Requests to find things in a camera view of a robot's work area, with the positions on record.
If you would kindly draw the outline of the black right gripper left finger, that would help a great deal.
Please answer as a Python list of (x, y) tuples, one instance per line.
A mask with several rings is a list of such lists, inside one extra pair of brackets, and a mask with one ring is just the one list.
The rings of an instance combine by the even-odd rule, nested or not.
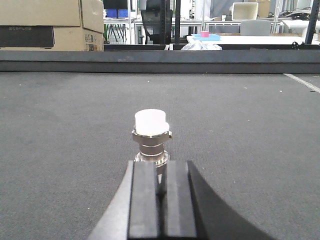
[(158, 240), (160, 225), (153, 163), (132, 161), (89, 240)]

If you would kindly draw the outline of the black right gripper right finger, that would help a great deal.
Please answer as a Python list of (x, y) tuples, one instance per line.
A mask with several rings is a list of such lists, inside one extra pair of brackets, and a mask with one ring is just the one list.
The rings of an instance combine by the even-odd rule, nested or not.
[(164, 240), (271, 240), (210, 187), (192, 161), (170, 161), (164, 175)]

